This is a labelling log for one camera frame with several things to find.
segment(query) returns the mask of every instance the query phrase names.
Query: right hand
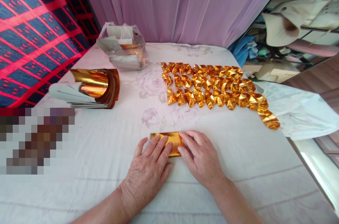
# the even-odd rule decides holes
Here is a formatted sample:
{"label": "right hand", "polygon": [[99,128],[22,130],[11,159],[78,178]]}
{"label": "right hand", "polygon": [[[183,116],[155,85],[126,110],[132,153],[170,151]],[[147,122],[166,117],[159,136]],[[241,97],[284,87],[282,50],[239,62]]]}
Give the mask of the right hand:
{"label": "right hand", "polygon": [[186,148],[178,147],[178,150],[196,180],[209,191],[224,182],[227,178],[221,169],[218,153],[207,136],[195,130],[179,133],[193,158]]}

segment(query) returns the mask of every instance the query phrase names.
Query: plastic bag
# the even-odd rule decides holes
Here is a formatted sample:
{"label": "plastic bag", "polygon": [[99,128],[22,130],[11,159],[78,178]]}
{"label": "plastic bag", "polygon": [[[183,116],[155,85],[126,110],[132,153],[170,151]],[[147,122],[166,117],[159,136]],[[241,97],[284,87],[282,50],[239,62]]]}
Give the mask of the plastic bag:
{"label": "plastic bag", "polygon": [[268,109],[278,117],[286,137],[310,139],[339,129],[339,115],[319,94],[271,82],[254,84],[256,92],[267,98]]}
{"label": "plastic bag", "polygon": [[141,70],[148,61],[146,42],[136,25],[105,23],[97,44],[118,69]]}

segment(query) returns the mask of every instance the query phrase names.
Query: clear plastic bag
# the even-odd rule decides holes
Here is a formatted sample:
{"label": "clear plastic bag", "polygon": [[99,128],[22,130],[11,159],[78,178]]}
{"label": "clear plastic bag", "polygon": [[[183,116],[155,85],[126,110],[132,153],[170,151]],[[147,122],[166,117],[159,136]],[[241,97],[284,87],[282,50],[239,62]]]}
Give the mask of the clear plastic bag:
{"label": "clear plastic bag", "polygon": [[148,61],[146,42],[136,25],[105,23],[97,43],[118,69],[141,70]]}

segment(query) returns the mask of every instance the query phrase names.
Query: white plastic bag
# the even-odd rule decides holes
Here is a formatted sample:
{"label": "white plastic bag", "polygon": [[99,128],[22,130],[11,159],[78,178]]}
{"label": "white plastic bag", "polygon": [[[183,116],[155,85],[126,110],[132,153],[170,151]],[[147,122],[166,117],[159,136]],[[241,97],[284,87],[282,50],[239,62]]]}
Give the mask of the white plastic bag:
{"label": "white plastic bag", "polygon": [[271,82],[254,84],[256,92],[267,98],[268,109],[279,119],[286,137],[303,140],[339,129],[339,115],[319,94]]}

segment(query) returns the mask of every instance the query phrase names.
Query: pixelated area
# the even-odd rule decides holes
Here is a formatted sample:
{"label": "pixelated area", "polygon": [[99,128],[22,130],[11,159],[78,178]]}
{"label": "pixelated area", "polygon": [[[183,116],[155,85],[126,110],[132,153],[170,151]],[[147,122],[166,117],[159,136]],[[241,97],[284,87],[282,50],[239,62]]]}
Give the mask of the pixelated area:
{"label": "pixelated area", "polygon": [[0,108],[0,174],[43,174],[74,124],[73,108]]}

